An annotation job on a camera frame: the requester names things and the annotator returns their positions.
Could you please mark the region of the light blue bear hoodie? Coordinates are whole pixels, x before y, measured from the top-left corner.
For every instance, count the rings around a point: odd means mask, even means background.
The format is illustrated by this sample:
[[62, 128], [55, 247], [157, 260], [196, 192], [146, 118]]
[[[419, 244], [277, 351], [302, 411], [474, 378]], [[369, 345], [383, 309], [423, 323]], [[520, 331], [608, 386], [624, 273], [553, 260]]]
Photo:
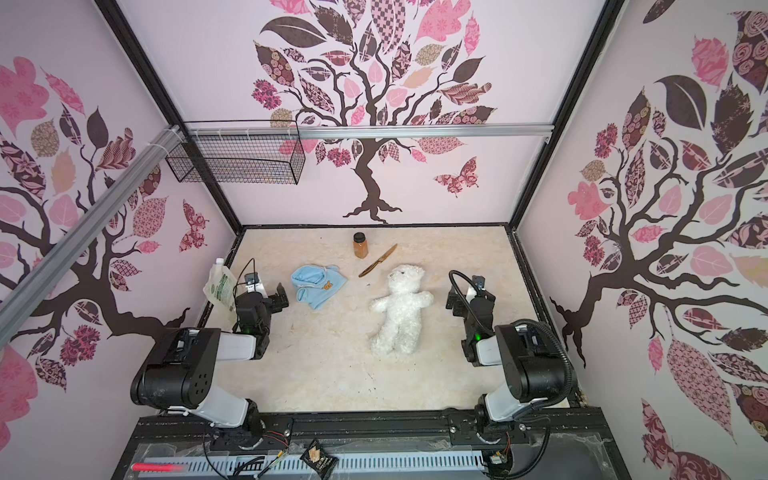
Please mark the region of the light blue bear hoodie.
[[347, 283], [347, 278], [333, 265], [304, 265], [290, 279], [296, 289], [296, 300], [312, 310], [320, 309]]

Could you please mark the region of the white teddy bear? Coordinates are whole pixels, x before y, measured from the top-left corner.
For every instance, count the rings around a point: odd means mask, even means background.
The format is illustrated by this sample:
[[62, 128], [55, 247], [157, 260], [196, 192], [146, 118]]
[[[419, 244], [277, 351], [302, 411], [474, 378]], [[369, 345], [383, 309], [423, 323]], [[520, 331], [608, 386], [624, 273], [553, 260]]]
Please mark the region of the white teddy bear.
[[389, 294], [370, 303], [373, 313], [384, 315], [384, 322], [370, 342], [374, 355], [391, 352], [413, 354], [422, 331], [422, 311], [434, 303], [434, 296], [421, 290], [425, 270], [417, 265], [403, 264], [387, 276]]

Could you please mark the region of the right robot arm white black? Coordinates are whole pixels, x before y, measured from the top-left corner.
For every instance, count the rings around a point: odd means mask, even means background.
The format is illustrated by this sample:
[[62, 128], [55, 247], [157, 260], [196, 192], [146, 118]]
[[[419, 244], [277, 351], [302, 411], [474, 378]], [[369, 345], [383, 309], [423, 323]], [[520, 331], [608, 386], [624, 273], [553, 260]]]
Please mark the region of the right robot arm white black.
[[544, 323], [518, 319], [494, 323], [496, 297], [481, 276], [451, 270], [446, 309], [463, 321], [461, 349], [475, 367], [502, 368], [503, 383], [480, 397], [475, 407], [479, 425], [526, 423], [530, 415], [567, 399], [575, 385], [569, 357]]

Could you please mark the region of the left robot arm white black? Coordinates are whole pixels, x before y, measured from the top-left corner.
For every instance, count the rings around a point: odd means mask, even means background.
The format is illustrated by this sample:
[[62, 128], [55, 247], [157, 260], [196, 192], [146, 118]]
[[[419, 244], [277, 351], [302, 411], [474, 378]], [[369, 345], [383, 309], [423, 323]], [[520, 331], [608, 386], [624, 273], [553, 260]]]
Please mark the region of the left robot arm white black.
[[176, 328], [154, 345], [130, 387], [134, 404], [205, 419], [216, 428], [264, 430], [256, 403], [216, 384], [218, 364], [263, 358], [271, 317], [289, 306], [284, 287], [264, 297], [248, 291], [235, 298], [238, 330]]

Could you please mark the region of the white green refill pouch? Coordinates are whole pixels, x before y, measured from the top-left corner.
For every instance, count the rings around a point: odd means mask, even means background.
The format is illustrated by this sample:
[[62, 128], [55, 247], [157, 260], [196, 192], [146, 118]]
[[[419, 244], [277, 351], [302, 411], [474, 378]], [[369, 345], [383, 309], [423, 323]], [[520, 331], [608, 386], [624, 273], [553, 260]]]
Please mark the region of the white green refill pouch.
[[225, 265], [223, 258], [217, 258], [212, 265], [207, 282], [203, 288], [206, 299], [214, 306], [228, 312], [235, 311], [234, 291], [237, 279]]

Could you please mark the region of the wooden knife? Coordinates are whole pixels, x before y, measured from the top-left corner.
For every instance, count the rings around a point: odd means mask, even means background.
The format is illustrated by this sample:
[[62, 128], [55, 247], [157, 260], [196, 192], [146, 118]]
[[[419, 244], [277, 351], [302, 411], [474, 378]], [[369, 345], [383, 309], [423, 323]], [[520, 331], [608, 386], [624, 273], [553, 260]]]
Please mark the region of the wooden knife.
[[358, 278], [363, 278], [367, 276], [369, 273], [371, 273], [374, 269], [376, 269], [380, 264], [382, 264], [384, 261], [386, 261], [398, 248], [398, 244], [394, 244], [391, 246], [384, 254], [382, 254], [378, 259], [376, 259], [372, 264], [370, 264], [368, 267], [366, 267], [359, 275]]

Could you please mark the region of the amber spice jar black lid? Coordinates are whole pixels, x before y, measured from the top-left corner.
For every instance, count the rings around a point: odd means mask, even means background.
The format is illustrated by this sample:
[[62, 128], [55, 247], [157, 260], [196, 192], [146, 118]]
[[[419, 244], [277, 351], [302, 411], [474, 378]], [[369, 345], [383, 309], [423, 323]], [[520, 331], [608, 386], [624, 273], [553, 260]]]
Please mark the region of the amber spice jar black lid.
[[353, 251], [354, 255], [359, 259], [364, 259], [368, 256], [367, 237], [363, 232], [356, 232], [353, 235]]

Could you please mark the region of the small black brown packet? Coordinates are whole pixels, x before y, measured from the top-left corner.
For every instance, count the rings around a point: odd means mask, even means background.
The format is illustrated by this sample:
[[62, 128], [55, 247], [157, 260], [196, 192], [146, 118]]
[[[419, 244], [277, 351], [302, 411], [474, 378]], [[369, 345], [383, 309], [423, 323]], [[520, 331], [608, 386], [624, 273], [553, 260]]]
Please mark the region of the small black brown packet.
[[300, 456], [300, 460], [311, 468], [321, 480], [328, 480], [339, 459], [327, 453], [317, 439], [314, 439]]

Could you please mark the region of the red marker pen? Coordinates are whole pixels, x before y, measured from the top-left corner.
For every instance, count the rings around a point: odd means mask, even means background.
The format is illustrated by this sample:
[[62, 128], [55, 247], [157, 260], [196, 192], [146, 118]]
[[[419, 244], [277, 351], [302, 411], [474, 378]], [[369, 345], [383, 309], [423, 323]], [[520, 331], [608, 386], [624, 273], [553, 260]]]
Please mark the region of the red marker pen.
[[179, 473], [186, 471], [187, 468], [179, 464], [138, 462], [131, 465], [131, 470], [133, 472]]

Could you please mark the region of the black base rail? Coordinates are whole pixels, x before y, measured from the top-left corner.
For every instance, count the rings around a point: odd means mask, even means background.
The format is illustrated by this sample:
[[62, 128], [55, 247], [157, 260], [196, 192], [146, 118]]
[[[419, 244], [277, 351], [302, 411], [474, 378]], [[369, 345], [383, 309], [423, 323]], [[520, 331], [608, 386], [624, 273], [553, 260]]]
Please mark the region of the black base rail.
[[452, 446], [490, 449], [508, 444], [531, 443], [550, 428], [554, 434], [613, 438], [598, 408], [554, 408], [516, 423], [492, 423], [474, 410], [263, 413], [263, 433], [252, 436], [242, 429], [209, 426], [197, 417], [162, 415], [141, 418], [126, 445], [175, 446], [207, 443], [214, 451], [255, 453], [298, 448], [312, 440], [330, 448], [351, 441], [427, 440], [447, 441]]

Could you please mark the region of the rear aluminium rail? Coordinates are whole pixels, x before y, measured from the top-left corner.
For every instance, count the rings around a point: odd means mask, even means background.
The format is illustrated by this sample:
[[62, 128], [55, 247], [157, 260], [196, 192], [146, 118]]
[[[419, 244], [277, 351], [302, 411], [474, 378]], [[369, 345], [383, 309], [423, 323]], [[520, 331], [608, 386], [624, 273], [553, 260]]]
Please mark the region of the rear aluminium rail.
[[288, 135], [301, 139], [377, 139], [377, 138], [443, 138], [443, 137], [544, 137], [549, 138], [554, 126], [541, 123], [422, 125], [422, 126], [289, 126], [272, 128], [192, 128], [193, 136]]

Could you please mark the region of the aluminium rail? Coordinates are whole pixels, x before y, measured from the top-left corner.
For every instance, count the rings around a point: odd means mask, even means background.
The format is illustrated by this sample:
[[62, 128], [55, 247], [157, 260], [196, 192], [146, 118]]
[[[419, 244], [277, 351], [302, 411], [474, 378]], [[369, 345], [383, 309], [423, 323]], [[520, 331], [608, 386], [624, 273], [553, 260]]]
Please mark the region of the aluminium rail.
[[32, 269], [21, 285], [10, 292], [1, 306], [2, 345], [11, 341], [11, 337], [32, 316], [37, 306], [70, 270], [91, 241], [102, 232], [129, 196], [182, 140], [179, 126], [169, 125], [163, 129], [148, 143], [147, 148], [115, 184], [80, 217], [76, 225], [53, 246], [50, 253], [42, 258], [39, 266]]
[[377, 138], [443, 138], [443, 137], [544, 137], [549, 138], [554, 126], [541, 123], [422, 125], [422, 126], [289, 126], [272, 128], [192, 128], [193, 136], [288, 135], [301, 139], [377, 139]]

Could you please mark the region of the left aluminium rail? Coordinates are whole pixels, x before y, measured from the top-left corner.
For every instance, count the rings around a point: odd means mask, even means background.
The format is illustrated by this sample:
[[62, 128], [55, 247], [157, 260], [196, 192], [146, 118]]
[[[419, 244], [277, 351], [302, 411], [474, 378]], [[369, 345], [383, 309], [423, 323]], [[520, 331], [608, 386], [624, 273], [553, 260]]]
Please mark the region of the left aluminium rail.
[[32, 269], [21, 285], [10, 292], [1, 306], [2, 345], [11, 341], [11, 337], [32, 316], [37, 306], [70, 270], [91, 241], [102, 232], [129, 196], [182, 140], [179, 126], [169, 125], [163, 129], [148, 143], [147, 148], [115, 184], [80, 217], [76, 225], [53, 246], [50, 253], [42, 258], [39, 266]]

